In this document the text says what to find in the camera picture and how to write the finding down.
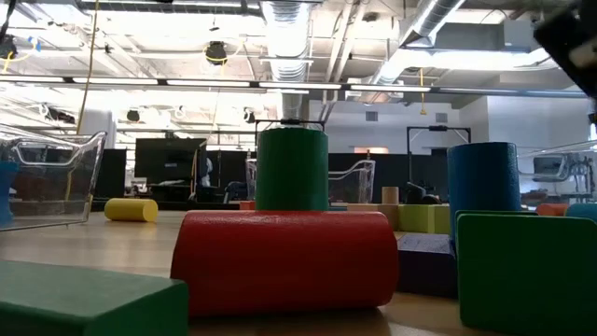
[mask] green cylinder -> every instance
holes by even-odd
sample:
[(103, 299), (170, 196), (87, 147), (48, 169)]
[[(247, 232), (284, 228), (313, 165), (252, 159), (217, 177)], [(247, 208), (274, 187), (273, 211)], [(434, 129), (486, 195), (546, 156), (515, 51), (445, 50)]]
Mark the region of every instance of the green cylinder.
[(304, 128), (261, 133), (256, 210), (326, 211), (327, 135)]

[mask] blue cylinder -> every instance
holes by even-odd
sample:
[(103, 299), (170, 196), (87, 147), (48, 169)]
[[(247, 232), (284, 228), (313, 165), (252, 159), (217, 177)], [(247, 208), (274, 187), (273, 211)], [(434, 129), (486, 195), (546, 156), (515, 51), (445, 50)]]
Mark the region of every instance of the blue cylinder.
[(467, 144), (448, 150), (451, 241), (459, 210), (520, 211), (521, 186), (516, 146)]
[(16, 162), (0, 161), (0, 226), (12, 221), (8, 198), (10, 185), (18, 171), (19, 165)]
[(597, 223), (597, 204), (595, 203), (576, 203), (570, 205), (566, 210), (567, 217), (578, 217), (592, 219)]

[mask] clear plastic bin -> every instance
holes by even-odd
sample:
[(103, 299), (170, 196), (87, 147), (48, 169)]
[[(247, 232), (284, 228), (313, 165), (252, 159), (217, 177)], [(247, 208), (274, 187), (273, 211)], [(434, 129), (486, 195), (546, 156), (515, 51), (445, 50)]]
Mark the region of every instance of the clear plastic bin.
[(87, 221), (104, 140), (0, 125), (0, 231)]
[(522, 204), (594, 203), (597, 141), (520, 154)]
[[(255, 199), (257, 186), (257, 159), (245, 161), (247, 200)], [(329, 172), (329, 201), (331, 203), (371, 203), (375, 161), (362, 160), (350, 169)]]

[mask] red foam cylinder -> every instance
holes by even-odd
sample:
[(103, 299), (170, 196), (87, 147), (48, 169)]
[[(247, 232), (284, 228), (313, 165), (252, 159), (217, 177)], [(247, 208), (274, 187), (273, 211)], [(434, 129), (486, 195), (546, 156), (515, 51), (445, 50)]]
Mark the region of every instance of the red foam cylinder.
[(188, 284), (191, 316), (376, 307), (397, 258), (380, 213), (191, 211), (171, 277)]
[(570, 205), (567, 203), (561, 204), (549, 204), (543, 203), (537, 206), (536, 212), (539, 216), (550, 216), (550, 217), (564, 217), (566, 210)]

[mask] computer monitor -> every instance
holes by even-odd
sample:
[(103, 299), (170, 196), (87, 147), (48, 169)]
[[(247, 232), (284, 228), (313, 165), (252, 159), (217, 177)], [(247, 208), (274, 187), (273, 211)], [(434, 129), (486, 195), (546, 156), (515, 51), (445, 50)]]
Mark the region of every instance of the computer monitor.
[(94, 199), (124, 197), (126, 169), (126, 149), (104, 149), (100, 172), (95, 183)]
[(146, 177), (147, 183), (190, 181), (197, 154), (197, 181), (207, 174), (205, 139), (137, 139), (135, 177)]

